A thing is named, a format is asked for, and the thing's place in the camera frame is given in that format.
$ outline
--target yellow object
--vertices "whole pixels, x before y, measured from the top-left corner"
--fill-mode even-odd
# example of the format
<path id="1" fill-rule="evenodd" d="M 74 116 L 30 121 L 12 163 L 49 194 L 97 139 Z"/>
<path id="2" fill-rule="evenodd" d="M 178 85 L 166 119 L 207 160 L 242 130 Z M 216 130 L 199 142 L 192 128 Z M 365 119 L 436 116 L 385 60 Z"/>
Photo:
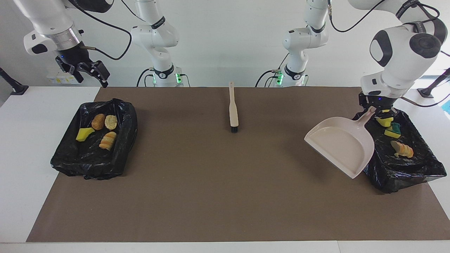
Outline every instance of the yellow object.
<path id="1" fill-rule="evenodd" d="M 76 140 L 77 141 L 85 141 L 86 138 L 93 132 L 95 132 L 95 130 L 92 127 L 80 128 L 78 130 L 78 135 L 76 136 Z"/>
<path id="2" fill-rule="evenodd" d="M 114 141 L 116 139 L 116 135 L 117 134 L 115 132 L 109 132 L 105 134 L 102 141 L 100 142 L 99 147 L 101 149 L 107 149 L 111 151 L 111 149 L 113 148 Z"/>
<path id="3" fill-rule="evenodd" d="M 384 135 L 392 137 L 392 138 L 396 138 L 396 139 L 400 138 L 400 136 L 401 136 L 400 134 L 391 132 L 388 129 L 384 130 Z"/>
<path id="4" fill-rule="evenodd" d="M 391 146 L 395 149 L 395 157 L 406 156 L 407 158 L 412 158 L 414 155 L 414 151 L 408 145 L 400 143 L 398 141 L 391 141 Z"/>
<path id="5" fill-rule="evenodd" d="M 105 119 L 105 127 L 109 130 L 114 130 L 117 127 L 117 118 L 114 115 L 108 115 Z"/>
<path id="6" fill-rule="evenodd" d="M 391 126 L 391 122 L 394 121 L 394 117 L 389 117 L 389 118 L 376 118 L 377 122 L 380 123 L 381 126 L 383 127 L 390 127 Z"/>
<path id="7" fill-rule="evenodd" d="M 392 122 L 391 126 L 388 127 L 384 131 L 384 135 L 387 135 L 389 137 L 396 138 L 396 139 L 400 138 L 400 136 L 401 136 L 400 124 Z"/>

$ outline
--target white wall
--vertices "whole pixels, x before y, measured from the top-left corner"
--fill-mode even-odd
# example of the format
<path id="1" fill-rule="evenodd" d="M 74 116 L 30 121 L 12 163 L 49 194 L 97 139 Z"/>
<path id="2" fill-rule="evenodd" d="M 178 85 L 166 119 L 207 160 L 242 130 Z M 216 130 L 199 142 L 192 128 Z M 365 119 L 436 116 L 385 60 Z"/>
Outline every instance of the white wall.
<path id="1" fill-rule="evenodd" d="M 32 30 L 31 23 L 12 0 L 0 9 L 0 66 L 23 84 L 49 85 L 47 68 L 58 69 L 54 54 L 29 56 L 23 49 L 23 36 Z M 125 0 L 134 10 L 134 1 Z M 450 27 L 448 0 L 424 0 L 437 7 L 441 19 Z M 169 49 L 173 61 L 189 75 L 192 86 L 225 86 L 234 81 L 238 86 L 253 86 L 259 75 L 278 67 L 286 50 L 283 34 L 304 27 L 304 0 L 160 0 L 167 21 L 180 33 L 180 43 Z M 69 10 L 78 29 L 84 29 L 86 45 L 96 46 L 118 56 L 128 36 L 102 25 L 76 9 Z M 341 29 L 356 22 L 365 11 L 352 8 L 347 1 L 333 2 L 333 20 Z M 130 29 L 142 22 L 133 17 L 116 0 L 105 14 L 95 16 Z M 352 31 L 341 34 L 330 29 L 329 43 L 309 50 L 307 72 L 309 85 L 358 86 L 364 74 L 381 70 L 370 57 L 369 44 L 381 29 L 399 25 L 391 13 L 375 11 Z M 443 47 L 450 51 L 449 43 Z M 92 60 L 102 60 L 111 72 L 110 86 L 133 86 L 144 68 L 151 66 L 147 53 L 132 45 L 120 61 L 112 61 L 97 52 Z M 441 55 L 432 69 L 443 69 L 448 59 Z M 98 86 L 87 77 L 82 85 Z"/>

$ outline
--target brown paper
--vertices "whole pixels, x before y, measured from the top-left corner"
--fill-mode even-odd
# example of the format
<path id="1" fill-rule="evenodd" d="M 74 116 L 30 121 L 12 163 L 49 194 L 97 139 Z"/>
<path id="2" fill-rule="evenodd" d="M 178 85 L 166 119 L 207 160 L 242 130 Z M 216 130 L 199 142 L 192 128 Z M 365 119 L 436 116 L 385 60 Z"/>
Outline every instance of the brown paper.
<path id="1" fill-rule="evenodd" d="M 445 240 L 428 184 L 382 194 L 304 140 L 320 121 L 361 111 L 360 88 L 107 88 L 138 115 L 122 176 L 59 174 L 28 242 Z"/>

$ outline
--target yellow sponge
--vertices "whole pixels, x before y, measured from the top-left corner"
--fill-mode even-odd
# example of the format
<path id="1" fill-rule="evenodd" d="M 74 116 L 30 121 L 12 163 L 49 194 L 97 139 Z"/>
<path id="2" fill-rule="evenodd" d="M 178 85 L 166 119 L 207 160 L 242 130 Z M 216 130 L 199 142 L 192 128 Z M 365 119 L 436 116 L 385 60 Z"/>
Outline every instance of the yellow sponge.
<path id="1" fill-rule="evenodd" d="M 400 136 L 401 136 L 401 134 L 397 134 L 397 133 L 394 133 L 389 130 L 384 130 L 384 135 L 392 137 L 392 138 L 396 138 L 396 139 L 400 138 Z"/>
<path id="2" fill-rule="evenodd" d="M 390 127 L 391 126 L 391 122 L 394 121 L 394 117 L 389 117 L 389 118 L 376 118 L 377 122 L 380 123 L 381 126 L 383 127 Z"/>
<path id="3" fill-rule="evenodd" d="M 78 135 L 76 136 L 76 140 L 77 141 L 85 141 L 86 138 L 93 132 L 95 132 L 95 130 L 92 127 L 80 128 L 78 130 Z"/>

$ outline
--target brush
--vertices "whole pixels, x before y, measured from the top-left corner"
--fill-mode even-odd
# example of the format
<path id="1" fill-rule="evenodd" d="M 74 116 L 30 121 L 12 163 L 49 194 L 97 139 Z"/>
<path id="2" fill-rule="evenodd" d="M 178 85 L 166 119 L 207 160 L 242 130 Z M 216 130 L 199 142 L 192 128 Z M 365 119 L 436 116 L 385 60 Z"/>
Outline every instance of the brush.
<path id="1" fill-rule="evenodd" d="M 237 133 L 239 120 L 238 120 L 238 108 L 234 101 L 234 83 L 229 82 L 229 124 L 231 126 L 231 132 Z"/>

